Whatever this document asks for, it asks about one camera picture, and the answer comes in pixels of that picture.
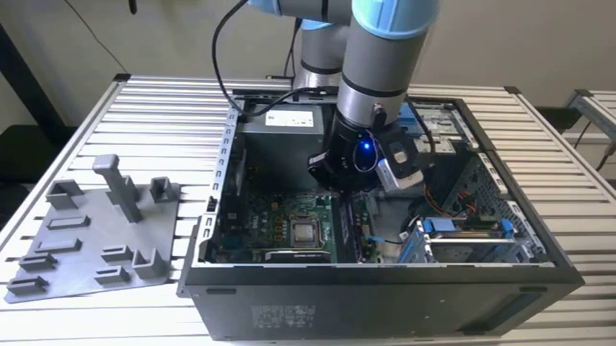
black cable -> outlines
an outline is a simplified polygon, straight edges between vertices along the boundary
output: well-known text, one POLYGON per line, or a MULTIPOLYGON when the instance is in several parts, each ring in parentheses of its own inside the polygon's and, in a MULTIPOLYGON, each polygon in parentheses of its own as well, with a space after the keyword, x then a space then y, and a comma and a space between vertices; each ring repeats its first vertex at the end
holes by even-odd
POLYGON ((576 144, 574 144, 574 149, 578 148, 578 144, 580 144, 582 138, 584 137, 584 134, 587 133, 590 126, 591 126, 591 121, 588 120, 588 124, 587 126, 584 126, 584 129, 582 130, 580 137, 578 137, 576 144))
POLYGON ((285 71, 282 73, 285 77, 288 76, 289 61, 292 61, 293 77, 296 77, 296 38, 298 37, 300 27, 301 27, 301 18, 296 18, 296 23, 293 26, 292 46, 289 47, 288 60, 285 61, 285 71))
POLYGON ((103 42, 101 42, 99 38, 97 37, 97 34, 95 34, 95 31, 93 30, 93 28, 90 27, 89 23, 86 22, 86 19, 82 17, 82 15, 79 14, 78 10, 75 9, 74 5, 69 2, 69 0, 65 0, 65 2, 67 3, 69 7, 74 10, 75 14, 78 15, 79 19, 82 20, 82 22, 85 23, 90 33, 93 34, 93 37, 95 38, 98 44, 103 47, 103 49, 107 51, 107 53, 110 54, 110 56, 114 58, 115 62, 118 63, 119 67, 122 68, 122 70, 125 71, 125 73, 127 74, 129 71, 126 70, 126 67, 125 65, 119 62, 118 58, 115 57, 114 53, 111 52, 111 50, 106 47, 106 45, 103 44, 103 42))
POLYGON ((602 168, 604 168, 604 165, 606 165, 606 161, 608 160, 608 155, 604 155, 603 159, 600 160, 599 162, 599 166, 598 168, 595 169, 598 172, 600 171, 602 168))
POLYGON ((409 107, 409 110, 415 113, 415 118, 417 119, 417 122, 421 126, 421 129, 424 130, 425 137, 428 137, 428 142, 431 143, 431 156, 436 155, 436 143, 435 143, 435 138, 432 137, 432 131, 428 129, 428 126, 424 123, 424 119, 421 118, 421 115, 419 112, 415 112, 415 106, 412 102, 412 98, 407 95, 405 101, 409 107))
POLYGON ((216 74, 216 78, 217 78, 217 82, 220 83, 220 87, 221 87, 221 91, 222 91, 222 94, 225 95, 225 98, 228 99, 229 101, 229 104, 232 105, 232 107, 238 111, 238 113, 241 115, 245 115, 245 116, 253 116, 253 117, 257 117, 260 115, 264 115, 266 114, 272 108, 274 108, 276 105, 278 105, 281 102, 285 101, 285 99, 288 99, 289 97, 292 97, 293 95, 296 94, 300 94, 301 92, 328 92, 329 90, 332 90, 333 88, 329 87, 329 86, 325 86, 325 87, 320 87, 320 88, 300 88, 300 89, 294 89, 294 90, 290 90, 286 94, 284 94, 281 97, 278 97, 262 110, 260 110, 258 112, 248 112, 242 109, 241 106, 238 106, 238 104, 236 103, 236 101, 233 100, 232 96, 229 95, 229 92, 228 92, 228 89, 225 88, 225 84, 222 83, 222 76, 221 76, 221 69, 220 69, 220 61, 218 61, 218 58, 217 58, 217 46, 218 46, 218 41, 220 41, 220 35, 221 35, 221 31, 222 31, 222 28, 225 27, 225 24, 228 23, 228 21, 232 19, 233 15, 240 11, 240 9, 242 8, 244 5, 246 5, 246 2, 249 2, 249 0, 240 0, 238 1, 238 4, 229 10, 228 14, 225 15, 225 17, 221 19, 221 22, 220 22, 220 25, 216 27, 216 30, 214 30, 214 37, 212 39, 212 64, 214 65, 214 74, 216 74))

black power cable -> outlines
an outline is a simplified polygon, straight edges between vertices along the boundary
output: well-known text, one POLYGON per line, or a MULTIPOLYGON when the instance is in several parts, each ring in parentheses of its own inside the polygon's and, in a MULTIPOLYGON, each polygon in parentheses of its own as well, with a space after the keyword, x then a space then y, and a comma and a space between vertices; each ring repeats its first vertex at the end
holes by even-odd
POLYGON ((293 77, 296 77, 296 38, 298 37, 300 27, 301 27, 301 18, 296 18, 296 23, 293 26, 292 46, 289 47, 288 60, 285 61, 285 71, 282 73, 285 77, 288 76, 289 61, 292 61, 293 77))
POLYGON ((67 3, 69 7, 74 10, 75 14, 78 15, 79 19, 82 20, 82 22, 85 23, 90 33, 93 34, 93 37, 95 38, 98 44, 103 47, 103 49, 106 50, 106 52, 110 54, 110 56, 114 58, 115 62, 118 63, 119 67, 122 68, 122 70, 125 71, 125 73, 127 74, 129 71, 126 70, 126 67, 125 65, 119 62, 118 58, 115 57, 114 53, 111 52, 111 50, 106 47, 106 45, 103 44, 103 42, 101 42, 99 38, 97 37, 97 34, 95 34, 95 31, 93 30, 93 28, 90 27, 89 25, 89 22, 86 22, 86 19, 83 18, 83 16, 79 14, 79 11, 78 9, 75 9, 75 6, 73 5, 71 2, 69 2, 69 0, 65 0, 65 2, 67 3))
POLYGON ((320 88, 298 88, 298 89, 290 90, 286 94, 284 94, 281 97, 278 97, 258 112, 248 112, 248 111, 245 111, 242 109, 241 106, 238 106, 238 104, 233 100, 232 96, 229 95, 229 92, 228 92, 228 89, 225 87, 225 84, 222 83, 220 61, 218 61, 218 58, 217 58, 217 55, 218 55, 217 54, 217 46, 218 46, 218 41, 220 41, 220 35, 221 35, 222 28, 225 27, 225 24, 228 23, 228 21, 232 19, 233 15, 240 11, 240 9, 244 7, 244 5, 246 5, 246 2, 249 2, 249 0, 240 0, 238 4, 229 10, 228 14, 221 19, 220 25, 216 27, 214 37, 212 39, 212 64, 214 65, 214 74, 216 74, 217 81, 220 83, 221 91, 222 91, 222 94, 225 95, 225 98, 229 101, 229 104, 238 111, 238 113, 241 115, 256 117, 256 116, 266 114, 272 110, 272 108, 274 108, 276 105, 282 103, 293 95, 300 94, 302 92, 317 92, 317 93, 325 94, 325 93, 330 92, 333 90, 333 88, 325 86, 325 87, 320 87, 320 88))
POLYGON ((587 130, 588 130, 590 126, 591 126, 591 121, 588 120, 588 124, 587 124, 587 126, 584 126, 584 129, 580 132, 580 137, 578 137, 576 144, 574 144, 574 149, 578 148, 578 144, 580 144, 582 138, 584 137, 584 134, 587 133, 587 130))
POLYGON ((598 172, 600 171, 602 168, 604 168, 604 165, 606 165, 606 161, 608 160, 608 155, 604 155, 604 157, 602 158, 600 162, 599 162, 599 166, 598 168, 595 169, 598 172))

gray plastic peg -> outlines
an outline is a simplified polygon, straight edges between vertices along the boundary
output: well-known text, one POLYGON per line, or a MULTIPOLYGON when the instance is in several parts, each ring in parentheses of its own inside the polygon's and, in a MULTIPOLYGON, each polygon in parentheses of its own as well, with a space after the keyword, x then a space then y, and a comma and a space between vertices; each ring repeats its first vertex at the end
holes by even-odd
POLYGON ((137 223, 143 220, 142 212, 137 207, 135 195, 130 187, 126 186, 126 180, 118 170, 119 157, 115 154, 99 155, 93 165, 93 170, 106 179, 111 190, 114 201, 119 204, 130 223, 137 223))

motherboard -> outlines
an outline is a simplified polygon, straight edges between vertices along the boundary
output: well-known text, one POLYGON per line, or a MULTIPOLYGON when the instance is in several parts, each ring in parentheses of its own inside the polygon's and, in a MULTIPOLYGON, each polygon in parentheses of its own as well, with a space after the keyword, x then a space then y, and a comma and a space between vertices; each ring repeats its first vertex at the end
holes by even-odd
POLYGON ((229 262, 269 262, 289 252, 328 254, 336 261, 333 199, 326 193, 250 192, 244 231, 225 234, 221 255, 229 262))

circuit board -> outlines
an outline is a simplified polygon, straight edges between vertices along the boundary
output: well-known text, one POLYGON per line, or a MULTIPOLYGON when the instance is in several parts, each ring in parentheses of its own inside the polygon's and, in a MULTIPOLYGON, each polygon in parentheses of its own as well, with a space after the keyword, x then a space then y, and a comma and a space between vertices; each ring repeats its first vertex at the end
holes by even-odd
POLYGON ((361 262, 377 263, 379 262, 379 251, 377 244, 369 238, 373 234, 373 225, 371 223, 369 211, 367 206, 367 199, 360 196, 353 199, 353 224, 360 230, 360 246, 359 246, 359 258, 361 262))
POLYGON ((328 252, 336 262, 332 196, 249 194, 241 235, 224 236, 230 262, 264 262, 268 252, 328 252))

